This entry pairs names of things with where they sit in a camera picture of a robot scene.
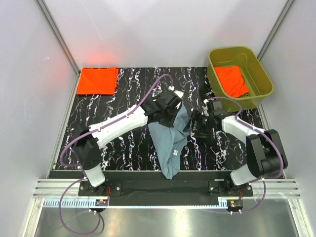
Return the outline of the grey-blue t-shirt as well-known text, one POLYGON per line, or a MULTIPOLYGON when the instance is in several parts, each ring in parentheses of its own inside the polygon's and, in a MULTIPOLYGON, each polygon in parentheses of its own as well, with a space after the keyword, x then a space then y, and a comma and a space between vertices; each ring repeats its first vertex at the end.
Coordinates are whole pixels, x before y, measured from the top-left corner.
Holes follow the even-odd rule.
POLYGON ((190 134, 190 131, 185 130, 188 122, 187 109, 182 105, 173 127, 166 127, 157 122, 148 125, 160 168, 166 179, 172 179, 180 171, 180 155, 190 134))

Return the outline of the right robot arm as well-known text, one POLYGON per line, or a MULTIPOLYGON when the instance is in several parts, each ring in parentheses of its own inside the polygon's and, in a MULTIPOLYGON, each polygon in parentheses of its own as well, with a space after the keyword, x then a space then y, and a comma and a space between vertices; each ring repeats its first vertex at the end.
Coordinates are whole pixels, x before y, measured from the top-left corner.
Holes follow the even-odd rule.
POLYGON ((184 131, 192 131, 201 138, 209 137, 212 129, 222 130, 246 146, 247 160, 242 167, 232 171, 210 193, 226 193, 237 196, 248 188, 249 183, 260 178, 278 178, 288 167, 287 157, 279 133, 264 130, 243 121, 238 115, 226 112, 219 102, 205 100, 202 112, 193 110, 184 131))

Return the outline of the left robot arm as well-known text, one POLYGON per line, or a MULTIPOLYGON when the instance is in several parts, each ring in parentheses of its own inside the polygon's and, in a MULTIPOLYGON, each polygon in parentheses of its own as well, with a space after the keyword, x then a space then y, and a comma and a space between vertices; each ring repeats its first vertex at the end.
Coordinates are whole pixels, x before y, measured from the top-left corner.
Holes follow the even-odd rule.
POLYGON ((172 128, 177 113, 180 111, 184 93, 169 89, 156 96, 143 100, 127 111, 107 121, 81 127, 78 139, 72 145, 89 183, 89 189, 97 196, 107 188, 106 177, 101 168, 101 150, 114 139, 136 128, 157 122, 166 128, 172 128))

